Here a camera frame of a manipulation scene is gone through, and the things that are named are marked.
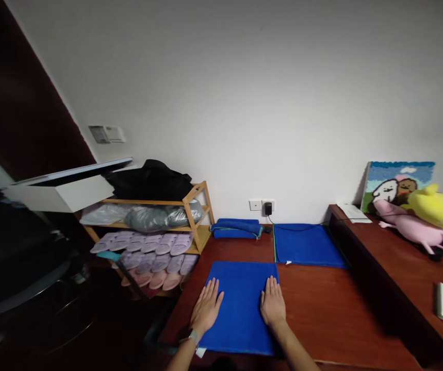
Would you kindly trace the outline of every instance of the wooden table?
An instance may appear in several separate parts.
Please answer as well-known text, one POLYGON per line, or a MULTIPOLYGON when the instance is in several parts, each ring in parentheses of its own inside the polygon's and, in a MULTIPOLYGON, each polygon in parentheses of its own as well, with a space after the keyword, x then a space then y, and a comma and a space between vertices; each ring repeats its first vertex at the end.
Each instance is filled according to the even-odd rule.
POLYGON ((352 265, 365 297, 382 324, 399 335, 422 366, 443 360, 443 321, 436 315, 435 289, 443 282, 443 259, 435 263, 394 229, 340 221, 331 205, 330 231, 352 265))
MULTIPOLYGON (((161 343, 178 343, 215 261, 274 262, 273 235, 263 233, 259 241, 211 237, 159 338, 161 343)), ((331 363, 337 363, 384 370, 420 370, 401 341, 384 334, 348 270, 279 264, 278 274, 288 324, 316 361, 328 363, 327 369, 334 367, 331 363)), ((215 352, 206 352, 204 358, 211 360, 213 355, 209 353, 215 352)), ((244 368, 242 363, 247 356, 231 357, 244 368)), ((274 362, 271 357, 250 357, 264 359, 264 363, 274 362)))

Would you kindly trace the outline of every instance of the power adapter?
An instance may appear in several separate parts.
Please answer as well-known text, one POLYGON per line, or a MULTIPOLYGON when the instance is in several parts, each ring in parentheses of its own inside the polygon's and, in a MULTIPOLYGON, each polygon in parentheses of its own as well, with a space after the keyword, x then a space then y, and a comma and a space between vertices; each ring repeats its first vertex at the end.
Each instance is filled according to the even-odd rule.
POLYGON ((273 213, 273 204, 272 203, 264 203, 264 205, 262 207, 264 209, 264 214, 266 214, 266 216, 271 215, 273 213))

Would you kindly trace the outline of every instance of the wall socket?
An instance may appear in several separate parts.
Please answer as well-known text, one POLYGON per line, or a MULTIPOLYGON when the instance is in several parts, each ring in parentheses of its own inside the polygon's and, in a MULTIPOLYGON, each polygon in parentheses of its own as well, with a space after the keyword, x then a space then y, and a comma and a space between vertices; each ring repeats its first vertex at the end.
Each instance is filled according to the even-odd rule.
POLYGON ((261 200, 261 203, 264 205, 266 202, 270 202, 271 203, 271 211, 274 212, 276 210, 276 201, 274 199, 263 199, 261 200))
POLYGON ((252 211, 262 210, 261 200, 250 199, 249 200, 249 206, 250 206, 252 211))

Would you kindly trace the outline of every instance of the yellow plush toy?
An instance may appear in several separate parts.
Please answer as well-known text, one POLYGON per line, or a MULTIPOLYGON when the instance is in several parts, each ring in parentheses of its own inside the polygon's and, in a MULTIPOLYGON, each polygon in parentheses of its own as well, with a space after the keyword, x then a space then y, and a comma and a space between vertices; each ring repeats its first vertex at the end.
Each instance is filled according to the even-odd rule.
POLYGON ((402 207, 405 210, 414 210, 422 220, 443 228, 443 193, 437 191, 437 184, 416 190, 409 195, 408 204, 402 207))

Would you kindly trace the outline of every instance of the pink pig plush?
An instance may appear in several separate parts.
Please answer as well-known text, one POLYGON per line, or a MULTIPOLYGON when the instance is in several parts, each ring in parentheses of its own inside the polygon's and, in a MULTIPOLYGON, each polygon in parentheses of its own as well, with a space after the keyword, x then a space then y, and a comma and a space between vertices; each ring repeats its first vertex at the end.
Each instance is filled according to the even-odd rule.
POLYGON ((396 228, 402 236, 409 241, 424 246, 432 260, 439 260, 431 246, 437 246, 443 250, 443 229, 438 228, 416 216, 408 215, 401 207, 390 204, 386 200, 377 200, 374 206, 378 215, 389 223, 380 222, 382 228, 396 228))

